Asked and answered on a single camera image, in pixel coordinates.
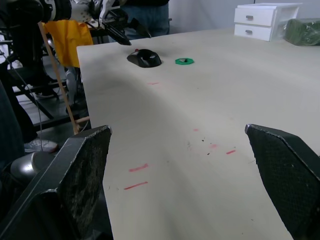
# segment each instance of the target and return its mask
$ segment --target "computer mouse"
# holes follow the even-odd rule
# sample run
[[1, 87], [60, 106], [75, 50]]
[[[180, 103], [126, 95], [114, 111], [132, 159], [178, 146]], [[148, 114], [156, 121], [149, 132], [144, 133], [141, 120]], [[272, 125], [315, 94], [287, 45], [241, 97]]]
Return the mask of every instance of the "computer mouse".
[[136, 50], [126, 59], [141, 68], [154, 68], [161, 64], [159, 55], [148, 49]]

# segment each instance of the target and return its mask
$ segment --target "white drawer unit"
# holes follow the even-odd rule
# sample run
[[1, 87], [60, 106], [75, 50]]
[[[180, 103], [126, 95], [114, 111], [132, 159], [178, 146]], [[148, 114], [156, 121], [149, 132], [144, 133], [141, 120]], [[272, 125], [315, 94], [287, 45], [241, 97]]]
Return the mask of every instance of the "white drawer unit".
[[302, 3], [257, 3], [239, 5], [234, 14], [234, 34], [272, 41], [283, 38], [285, 25], [295, 19]]

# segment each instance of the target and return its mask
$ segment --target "white wall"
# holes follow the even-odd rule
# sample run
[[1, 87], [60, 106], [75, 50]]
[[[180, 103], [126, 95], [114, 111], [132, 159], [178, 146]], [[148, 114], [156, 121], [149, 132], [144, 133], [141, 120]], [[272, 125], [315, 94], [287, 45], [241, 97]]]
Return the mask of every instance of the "white wall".
[[303, 3], [298, 18], [320, 18], [320, 0], [256, 0], [256, 3]]
[[[254, 0], [170, 0], [171, 33], [234, 26], [235, 8]], [[299, 18], [320, 18], [320, 0], [256, 0], [256, 3], [303, 3]]]

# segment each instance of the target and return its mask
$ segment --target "green plastic ring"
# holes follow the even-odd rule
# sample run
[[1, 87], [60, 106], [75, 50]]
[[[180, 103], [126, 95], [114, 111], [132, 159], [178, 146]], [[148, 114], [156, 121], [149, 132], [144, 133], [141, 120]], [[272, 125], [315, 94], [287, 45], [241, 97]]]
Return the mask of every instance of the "green plastic ring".
[[175, 60], [175, 64], [179, 64], [179, 65], [189, 65], [189, 64], [193, 64], [195, 61], [192, 58], [178, 58], [177, 60]]

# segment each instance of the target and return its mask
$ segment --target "drawer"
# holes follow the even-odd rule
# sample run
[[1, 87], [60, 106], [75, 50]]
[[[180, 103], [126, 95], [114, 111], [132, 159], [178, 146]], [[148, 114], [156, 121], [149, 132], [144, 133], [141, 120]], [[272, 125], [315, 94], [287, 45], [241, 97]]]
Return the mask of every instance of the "drawer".
[[240, 24], [272, 26], [274, 13], [274, 9], [236, 8], [234, 22]]
[[270, 41], [272, 27], [236, 24], [234, 35]]

